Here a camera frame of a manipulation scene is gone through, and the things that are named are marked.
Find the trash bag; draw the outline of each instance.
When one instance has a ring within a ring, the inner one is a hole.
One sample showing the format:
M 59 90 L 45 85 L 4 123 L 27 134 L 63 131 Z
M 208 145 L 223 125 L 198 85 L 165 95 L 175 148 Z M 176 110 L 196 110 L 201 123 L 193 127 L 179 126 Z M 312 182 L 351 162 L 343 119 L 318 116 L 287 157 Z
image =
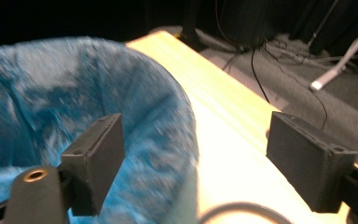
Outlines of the trash bag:
M 59 165 L 93 121 L 113 113 L 122 114 L 126 158 L 101 214 L 71 223 L 159 223 L 198 161 L 194 114 L 175 79 L 98 38 L 0 47 L 0 202 L 16 175 Z

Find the table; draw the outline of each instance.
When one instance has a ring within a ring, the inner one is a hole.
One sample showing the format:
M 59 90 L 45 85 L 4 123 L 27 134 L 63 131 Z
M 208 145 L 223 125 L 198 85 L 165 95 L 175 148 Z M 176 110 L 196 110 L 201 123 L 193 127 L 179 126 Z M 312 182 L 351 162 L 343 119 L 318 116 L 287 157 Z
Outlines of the table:
M 294 223 L 345 223 L 336 215 L 312 213 L 265 156 L 266 130 L 277 108 L 166 32 L 147 35 L 127 46 L 164 66 L 190 99 L 200 148 L 199 216 L 221 203 L 252 202 Z M 255 220 L 270 223 L 244 214 L 220 217 L 214 223 Z

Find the plastic bag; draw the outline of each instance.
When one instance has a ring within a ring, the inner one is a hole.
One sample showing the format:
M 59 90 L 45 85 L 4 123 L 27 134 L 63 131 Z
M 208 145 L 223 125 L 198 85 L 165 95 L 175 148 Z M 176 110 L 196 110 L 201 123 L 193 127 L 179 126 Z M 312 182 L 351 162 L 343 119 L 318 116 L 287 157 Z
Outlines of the plastic bag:
M 180 85 L 122 44 L 62 38 L 0 47 L 0 202 L 27 167 L 60 164 L 91 123 L 121 113 L 126 158 L 99 217 L 73 223 L 158 223 L 198 160 Z

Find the gray floor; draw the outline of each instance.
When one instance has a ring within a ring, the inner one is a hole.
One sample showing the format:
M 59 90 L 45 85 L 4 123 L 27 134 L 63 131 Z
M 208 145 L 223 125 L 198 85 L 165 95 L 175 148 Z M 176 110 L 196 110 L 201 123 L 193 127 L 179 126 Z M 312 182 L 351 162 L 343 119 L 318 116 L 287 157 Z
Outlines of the gray floor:
M 158 29 L 166 30 L 172 34 L 181 31 L 180 27 L 160 27 Z M 198 33 L 203 41 L 222 45 L 221 41 L 217 41 L 203 32 L 198 31 Z M 309 54 L 308 46 L 300 41 L 290 41 L 287 39 L 287 35 L 279 35 L 277 39 L 284 41 L 287 44 L 287 49 L 295 53 Z M 277 43 L 270 41 L 270 44 L 276 45 Z M 215 49 L 205 49 L 200 54 L 219 67 L 224 67 L 234 55 Z M 281 54 L 274 52 L 274 55 L 279 57 Z M 264 97 L 252 72 L 251 56 L 252 52 L 243 53 L 233 60 L 225 71 Z M 332 63 L 324 63 L 324 65 L 331 66 Z M 287 57 L 276 61 L 265 51 L 257 49 L 254 56 L 254 69 L 272 105 L 282 112 L 298 116 L 318 128 L 322 128 L 327 114 L 324 131 L 345 146 L 358 151 L 358 69 L 347 66 L 342 75 L 322 91 L 316 93 L 309 90 L 309 84 L 323 74 L 327 70 L 326 68 L 299 63 Z

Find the trash bin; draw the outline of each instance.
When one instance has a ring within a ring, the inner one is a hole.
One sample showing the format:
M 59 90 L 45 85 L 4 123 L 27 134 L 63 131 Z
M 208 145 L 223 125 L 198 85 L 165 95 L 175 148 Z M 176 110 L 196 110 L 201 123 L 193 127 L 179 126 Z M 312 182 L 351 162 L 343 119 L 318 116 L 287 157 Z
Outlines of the trash bin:
M 89 37 L 0 47 L 0 202 L 16 175 L 57 166 L 93 121 L 113 113 L 122 114 L 126 158 L 101 214 L 71 222 L 196 222 L 198 147 L 186 94 L 143 54 Z

